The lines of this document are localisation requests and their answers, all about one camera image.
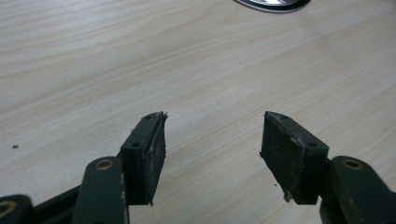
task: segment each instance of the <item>brass screw hole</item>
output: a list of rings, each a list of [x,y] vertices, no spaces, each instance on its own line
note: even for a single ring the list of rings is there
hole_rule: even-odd
[[[112,167],[114,165],[114,161],[111,160],[103,160],[99,161],[95,164],[96,170],[107,170],[108,168]]]
[[[0,202],[0,218],[10,214],[17,207],[17,203],[13,201]]]
[[[343,160],[343,164],[349,169],[353,169],[353,170],[361,170],[361,169],[363,169],[363,166],[358,161]]]

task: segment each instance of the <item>table surface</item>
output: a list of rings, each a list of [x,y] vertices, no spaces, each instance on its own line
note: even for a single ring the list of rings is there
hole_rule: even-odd
[[[154,206],[133,223],[320,223],[285,203],[259,156],[265,111],[329,158],[370,163],[396,190],[396,4],[314,0],[267,14],[232,0],[3,1],[0,192],[38,204],[168,112]]]

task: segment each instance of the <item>silver object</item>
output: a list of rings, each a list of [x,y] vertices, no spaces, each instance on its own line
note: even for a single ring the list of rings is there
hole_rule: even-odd
[[[259,11],[289,13],[305,7],[310,0],[234,0],[235,2]]]

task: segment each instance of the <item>light wood grain surface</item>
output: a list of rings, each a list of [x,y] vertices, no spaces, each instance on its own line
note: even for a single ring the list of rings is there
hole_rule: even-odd
[[[133,223],[320,223],[259,157],[266,110],[396,190],[393,0],[284,15],[232,0],[2,1],[0,75],[1,195],[38,204],[73,188],[160,110],[167,158]]]

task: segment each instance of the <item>black plastic part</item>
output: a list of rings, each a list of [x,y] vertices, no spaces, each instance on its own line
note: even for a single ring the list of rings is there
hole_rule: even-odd
[[[121,159],[103,157],[88,164],[72,223],[128,222]]]
[[[285,200],[316,204],[320,171],[329,147],[293,119],[265,112],[261,156],[285,192]]]
[[[256,9],[259,11],[272,12],[272,13],[288,13],[296,11],[302,7],[305,7],[311,0],[299,0],[295,3],[285,5],[285,6],[277,6],[277,5],[265,5],[257,3],[253,0],[234,0],[235,2],[250,7],[252,9]]]
[[[163,112],[143,117],[121,147],[129,205],[152,204],[166,153],[166,119]]]
[[[11,195],[0,198],[0,223],[31,223],[33,207],[29,197]]]
[[[369,164],[335,157],[329,175],[347,223],[396,223],[396,197]]]
[[[37,205],[34,223],[70,223],[79,186]]]

